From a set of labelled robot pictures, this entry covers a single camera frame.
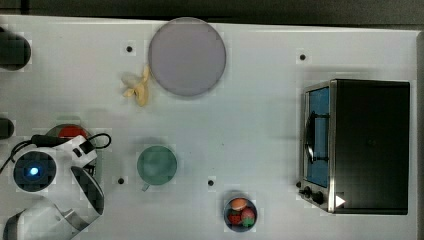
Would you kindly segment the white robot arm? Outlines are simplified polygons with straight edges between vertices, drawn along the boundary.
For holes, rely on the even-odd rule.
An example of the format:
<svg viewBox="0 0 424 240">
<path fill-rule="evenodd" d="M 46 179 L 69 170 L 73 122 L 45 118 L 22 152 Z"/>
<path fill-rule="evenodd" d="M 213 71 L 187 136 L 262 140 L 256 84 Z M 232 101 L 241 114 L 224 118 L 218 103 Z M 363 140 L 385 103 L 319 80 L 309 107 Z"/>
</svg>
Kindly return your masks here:
<svg viewBox="0 0 424 240">
<path fill-rule="evenodd" d="M 7 220 L 3 240 L 71 240 L 104 211 L 103 191 L 85 170 L 96 147 L 82 135 L 34 135 L 27 144 L 11 154 L 12 180 L 39 199 Z"/>
</svg>

